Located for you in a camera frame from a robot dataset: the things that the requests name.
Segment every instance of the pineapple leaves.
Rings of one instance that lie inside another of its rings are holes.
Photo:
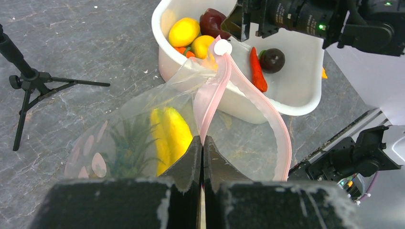
[[[145,153],[155,139],[148,140],[152,129],[149,125],[149,116],[140,114],[130,119],[119,119],[108,131],[114,140],[116,160],[106,160],[107,175],[114,178],[143,176],[142,171],[148,166],[149,161],[158,160],[155,157],[146,158]]]

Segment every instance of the orange carrot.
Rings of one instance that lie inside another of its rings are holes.
[[[267,91],[267,82],[263,76],[260,61],[257,58],[256,48],[253,47],[250,51],[250,68],[252,70],[252,84],[261,92]]]
[[[175,50],[177,50],[178,52],[180,52],[181,54],[183,54],[184,56],[186,56],[187,58],[190,57],[195,57],[194,53],[192,53],[190,50],[191,48],[185,48],[185,47],[180,47],[180,48],[174,48]]]

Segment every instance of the dark purple fruit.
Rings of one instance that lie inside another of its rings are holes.
[[[260,66],[265,73],[280,71],[286,62],[286,57],[280,49],[267,49],[260,53]]]
[[[229,39],[231,35],[221,30],[221,23],[226,16],[214,9],[208,8],[200,17],[201,35],[208,35],[216,38],[218,35],[222,39]]]

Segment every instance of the countertop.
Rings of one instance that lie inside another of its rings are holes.
[[[150,19],[158,0],[15,0],[0,8],[0,23],[25,60],[54,77],[111,82],[76,85],[27,114],[21,147],[11,150],[23,99],[0,58],[0,228],[26,228],[47,190],[64,177],[72,142],[130,98],[164,81]],[[284,116],[294,165],[368,108],[325,53],[322,99],[305,116]]]

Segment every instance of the plastic bag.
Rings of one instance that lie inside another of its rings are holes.
[[[249,178],[286,180],[291,161],[287,128],[231,56],[215,54],[219,41],[212,43],[206,59],[190,58],[164,85],[131,99],[83,133],[68,158],[65,176],[159,176],[184,155],[194,136],[200,135],[204,144],[210,135],[221,154]],[[229,81],[267,123],[251,124],[217,110]]]

